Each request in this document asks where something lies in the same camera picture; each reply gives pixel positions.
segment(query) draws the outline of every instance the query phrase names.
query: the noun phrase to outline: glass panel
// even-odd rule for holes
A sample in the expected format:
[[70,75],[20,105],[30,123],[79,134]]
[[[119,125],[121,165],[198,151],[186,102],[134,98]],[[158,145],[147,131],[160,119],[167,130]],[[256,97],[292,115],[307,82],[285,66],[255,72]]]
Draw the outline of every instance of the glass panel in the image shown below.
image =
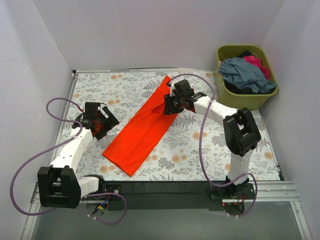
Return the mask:
[[[103,218],[115,221],[122,213],[109,211]],[[32,237],[33,240],[95,238],[300,240],[301,235],[290,202],[256,202],[252,211],[240,219],[210,214],[206,209],[128,210],[124,220],[113,226],[87,217],[86,205],[81,203],[77,209],[59,208],[39,216]]]

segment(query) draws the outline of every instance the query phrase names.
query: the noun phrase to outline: table surface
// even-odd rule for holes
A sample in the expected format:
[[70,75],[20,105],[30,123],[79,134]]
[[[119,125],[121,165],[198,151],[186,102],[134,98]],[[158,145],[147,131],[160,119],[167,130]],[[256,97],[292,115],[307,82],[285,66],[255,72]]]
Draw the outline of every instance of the table surface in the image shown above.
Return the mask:
[[[168,70],[79,73],[71,99],[83,107],[85,102],[106,103],[120,124],[100,141],[95,139],[89,144],[76,170],[78,178],[99,174],[108,181],[205,180],[199,161],[199,135],[203,116],[191,111],[184,111],[177,116],[132,177],[102,156],[102,152],[157,89],[164,77],[174,77],[181,73],[187,72]],[[197,74],[215,84],[213,72],[195,70],[188,73]],[[210,88],[200,79],[193,76],[179,78],[183,79],[189,81],[195,92],[212,96]],[[79,110],[71,104],[67,118],[74,120],[79,114]],[[280,180],[266,126],[258,110],[252,111],[252,114],[260,130],[261,141],[252,154],[249,172],[253,173],[257,180]],[[60,142],[70,137],[70,130],[71,124],[64,123]],[[230,168],[230,151],[225,143],[223,127],[211,119],[205,124],[202,147],[204,165],[210,179],[224,181]]]

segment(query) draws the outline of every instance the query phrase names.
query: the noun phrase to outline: pink cloth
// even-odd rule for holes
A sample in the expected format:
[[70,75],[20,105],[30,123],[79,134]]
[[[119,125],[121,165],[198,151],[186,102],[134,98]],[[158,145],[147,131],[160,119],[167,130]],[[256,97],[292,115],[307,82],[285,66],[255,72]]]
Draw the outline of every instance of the pink cloth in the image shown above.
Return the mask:
[[261,65],[261,60],[260,58],[254,57],[254,56],[245,56],[243,57],[244,60],[246,60],[248,63],[253,64],[260,68],[261,72],[264,74],[266,79],[270,79],[270,72],[269,69],[266,67],[263,67]]

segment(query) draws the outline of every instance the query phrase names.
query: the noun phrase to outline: cable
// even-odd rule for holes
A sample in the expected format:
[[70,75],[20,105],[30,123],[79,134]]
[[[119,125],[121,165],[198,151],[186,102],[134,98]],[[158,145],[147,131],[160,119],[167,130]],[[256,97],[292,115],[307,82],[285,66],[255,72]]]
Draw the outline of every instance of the cable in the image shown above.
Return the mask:
[[94,209],[93,213],[91,213],[91,214],[96,214],[98,212],[98,210],[99,210],[98,207],[99,207],[99,204],[97,204],[95,206],[95,209]]
[[237,210],[241,213],[241,215],[244,214],[244,211],[241,210],[241,209],[238,207],[237,204],[234,204],[234,205],[232,205],[232,206],[233,206],[235,209],[237,209]]
[[109,208],[109,203],[106,204],[106,209],[105,209],[105,210],[102,210],[102,211],[107,212],[107,211],[108,211],[108,208]]
[[124,219],[124,217],[125,217],[125,215],[126,215],[126,213],[127,213],[127,208],[128,208],[127,201],[126,201],[126,199],[125,199],[122,195],[117,194],[117,193],[113,193],[113,192],[106,192],[106,193],[89,194],[89,195],[87,195],[87,197],[98,197],[98,196],[108,196],[108,195],[109,195],[109,196],[110,196],[110,195],[112,195],[112,196],[117,196],[117,197],[119,197],[119,198],[121,198],[121,199],[123,200],[123,203],[124,203],[124,213],[123,213],[122,216],[119,218],[119,220],[117,220],[117,221],[115,221],[115,222],[109,222],[109,221],[103,220],[102,218],[100,218],[100,217],[98,217],[98,216],[94,216],[94,215],[92,215],[92,214],[89,214],[89,216],[92,217],[93,219],[96,219],[96,220],[104,223],[104,224],[107,224],[107,225],[116,225],[116,224],[120,223],[120,222]]
[[246,199],[246,194],[244,193],[244,194],[243,194],[243,200],[242,200],[241,202],[239,202],[239,204],[243,204],[244,201],[245,201],[245,199]]
[[242,173],[240,174],[239,176],[237,176],[235,179],[233,179],[232,181],[228,182],[228,183],[225,183],[225,184],[215,184],[213,183],[207,172],[206,172],[206,169],[205,169],[205,165],[204,165],[204,160],[203,160],[203,156],[202,156],[202,137],[203,137],[203,133],[204,133],[204,128],[205,128],[205,123],[206,123],[206,119],[208,117],[208,114],[209,114],[209,111],[210,111],[210,107],[211,107],[211,104],[215,98],[215,94],[216,94],[216,91],[214,89],[214,87],[207,81],[205,80],[203,77],[199,76],[199,75],[196,75],[196,74],[193,74],[193,73],[182,73],[182,74],[179,74],[177,76],[174,76],[173,78],[171,78],[171,81],[178,78],[178,77],[181,77],[181,76],[193,76],[193,77],[196,77],[196,78],[199,78],[201,80],[203,80],[209,87],[210,89],[212,90],[212,97],[210,99],[210,102],[208,104],[208,107],[205,111],[205,114],[204,114],[204,117],[203,117],[203,120],[202,120],[202,124],[201,124],[201,128],[200,128],[200,139],[199,139],[199,158],[200,158],[200,164],[201,164],[201,169],[202,169],[202,172],[206,178],[206,180],[213,186],[215,186],[216,188],[224,188],[224,187],[227,187],[231,184],[233,184],[235,181],[239,180],[240,178],[246,176],[246,175],[250,175],[252,178],[253,178],[253,181],[254,181],[254,184],[255,184],[255,195],[254,195],[254,198],[253,198],[253,202],[251,204],[251,206],[249,207],[249,209],[247,211],[245,211],[243,214],[241,214],[240,216],[245,216],[248,212],[250,212],[250,210],[252,209],[253,205],[255,204],[256,202],[256,198],[257,198],[257,192],[258,192],[258,184],[257,184],[257,181],[255,179],[255,177],[251,174],[251,173]]
[[239,196],[238,201],[232,202],[232,204],[238,204],[238,203],[239,203],[239,201],[240,201],[240,199],[241,199],[241,195]]
[[48,101],[48,103],[46,104],[46,107],[45,107],[46,112],[47,112],[52,118],[57,119],[57,120],[59,120],[59,121],[67,122],[67,123],[77,123],[77,124],[80,126],[80,130],[79,130],[73,137],[69,138],[68,140],[66,140],[66,141],[64,141],[64,142],[62,142],[62,143],[59,143],[58,145],[55,145],[55,146],[53,146],[53,147],[50,147],[50,148],[48,148],[47,150],[44,150],[44,151],[42,151],[42,152],[40,152],[40,153],[38,153],[38,154],[30,157],[27,161],[25,161],[25,162],[18,168],[18,170],[17,170],[17,171],[15,172],[15,174],[13,175],[12,180],[11,180],[11,184],[10,184],[10,198],[11,198],[11,202],[12,202],[13,206],[15,207],[15,209],[17,209],[20,213],[22,213],[22,214],[24,214],[24,215],[27,215],[27,216],[38,216],[38,215],[46,214],[46,213],[49,213],[49,212],[55,210],[56,208],[51,208],[51,209],[46,210],[46,211],[34,212],[34,213],[32,213],[32,212],[26,212],[26,211],[22,210],[22,209],[18,206],[18,204],[17,204],[17,202],[16,202],[16,200],[15,200],[15,197],[14,197],[14,184],[15,184],[15,181],[16,181],[16,178],[17,178],[18,174],[19,174],[20,171],[21,171],[28,163],[30,163],[32,160],[34,160],[34,159],[36,159],[37,157],[40,157],[40,156],[43,155],[43,154],[46,154],[46,153],[48,153],[48,152],[50,152],[50,151],[52,151],[52,150],[54,150],[54,149],[56,149],[56,148],[59,148],[59,147],[65,145],[65,144],[71,142],[73,139],[75,139],[76,137],[78,137],[78,136],[80,135],[80,133],[81,133],[81,131],[82,131],[82,129],[83,129],[83,126],[82,126],[81,122],[75,121],[75,120],[63,119],[63,118],[54,116],[54,115],[49,111],[49,105],[50,105],[50,103],[52,103],[53,101],[56,101],[56,100],[64,100],[64,101],[67,101],[67,102],[69,102],[69,103],[72,103],[72,104],[76,105],[79,110],[83,111],[83,110],[81,109],[81,107],[80,107],[77,103],[75,103],[74,101],[71,101],[71,100],[69,100],[69,99],[67,99],[67,98],[64,98],[64,97],[56,97],[56,98],[53,98],[53,99],[51,99],[50,101]]
[[101,203],[100,205],[98,205],[98,208],[99,208],[99,207],[104,208],[104,205],[105,205],[105,204],[106,204],[107,206],[109,205],[108,199],[106,199],[103,203]]

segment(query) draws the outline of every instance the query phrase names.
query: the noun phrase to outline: red cloth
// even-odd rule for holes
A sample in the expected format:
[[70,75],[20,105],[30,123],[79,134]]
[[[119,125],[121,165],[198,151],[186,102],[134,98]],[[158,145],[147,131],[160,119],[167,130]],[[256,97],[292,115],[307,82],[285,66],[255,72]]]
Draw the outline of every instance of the red cloth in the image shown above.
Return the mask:
[[261,60],[260,58],[254,57],[254,56],[245,56],[243,57],[244,60],[246,60],[248,63],[253,64],[260,68],[261,72],[264,74],[266,79],[270,79],[270,72],[269,69],[266,67],[263,67],[261,65]]
[[161,140],[177,114],[164,115],[165,95],[170,93],[166,76],[140,110],[102,153],[130,177]]

